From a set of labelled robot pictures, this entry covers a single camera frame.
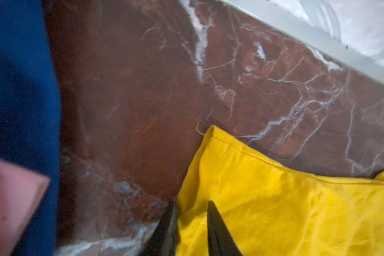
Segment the pink fabric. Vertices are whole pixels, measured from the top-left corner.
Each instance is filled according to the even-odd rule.
[[[11,253],[48,184],[46,176],[0,160],[0,256]]]

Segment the blue fabric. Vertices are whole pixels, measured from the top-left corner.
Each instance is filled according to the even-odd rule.
[[[0,158],[51,178],[13,255],[52,255],[60,97],[41,1],[0,0]]]

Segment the marble tabletop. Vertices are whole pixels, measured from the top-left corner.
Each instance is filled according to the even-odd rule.
[[[384,85],[214,0],[48,0],[56,255],[135,255],[216,125],[290,168],[384,170]]]

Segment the pink object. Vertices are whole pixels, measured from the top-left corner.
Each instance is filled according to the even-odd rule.
[[[10,255],[50,180],[0,160],[0,256]]]

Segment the yellow cloth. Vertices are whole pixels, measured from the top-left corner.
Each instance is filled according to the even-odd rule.
[[[208,255],[208,200],[245,256],[384,255],[384,172],[294,171],[212,126],[178,196],[178,256]]]

